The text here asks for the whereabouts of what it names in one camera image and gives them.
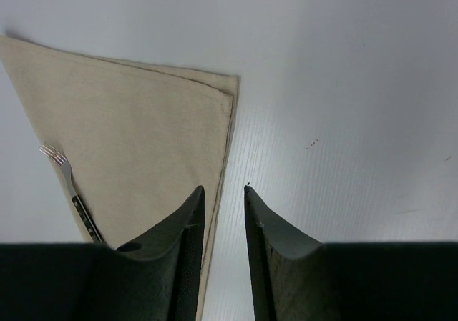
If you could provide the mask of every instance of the fork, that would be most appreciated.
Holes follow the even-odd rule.
[[[82,202],[81,196],[77,194],[73,186],[72,166],[70,166],[68,159],[62,153],[57,151],[57,149],[55,149],[50,144],[47,144],[46,142],[40,146],[39,151],[45,154],[48,158],[50,158],[60,168],[65,178],[67,190],[72,198],[72,203],[76,208],[79,217],[81,217],[84,226],[86,226],[86,229],[89,235],[91,236],[92,240],[94,242],[104,242],[102,235],[97,229],[97,226],[95,225],[94,220],[92,219],[91,214],[89,213],[89,210],[86,208],[86,206]]]

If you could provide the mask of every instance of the tabletop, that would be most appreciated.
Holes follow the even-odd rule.
[[[0,32],[240,76],[204,320],[254,319],[249,182],[320,241],[458,239],[458,0],[0,0]],[[0,90],[0,241],[80,241]]]

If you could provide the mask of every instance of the cloth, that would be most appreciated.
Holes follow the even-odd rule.
[[[111,247],[142,234],[204,186],[199,320],[238,78],[80,56],[5,36],[0,60],[39,140],[68,158],[77,190]]]

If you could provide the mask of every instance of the table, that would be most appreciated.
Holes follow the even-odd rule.
[[[0,31],[240,75],[203,319],[253,320],[248,182],[321,241],[458,239],[457,15],[457,0],[0,0]],[[2,68],[0,90],[0,241],[81,241]]]

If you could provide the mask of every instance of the towel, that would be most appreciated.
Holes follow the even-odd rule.
[[[200,320],[238,78],[70,54],[5,36],[0,60],[39,140],[68,158],[77,191],[109,246],[147,231],[204,186]],[[91,241],[55,169],[75,222]]]

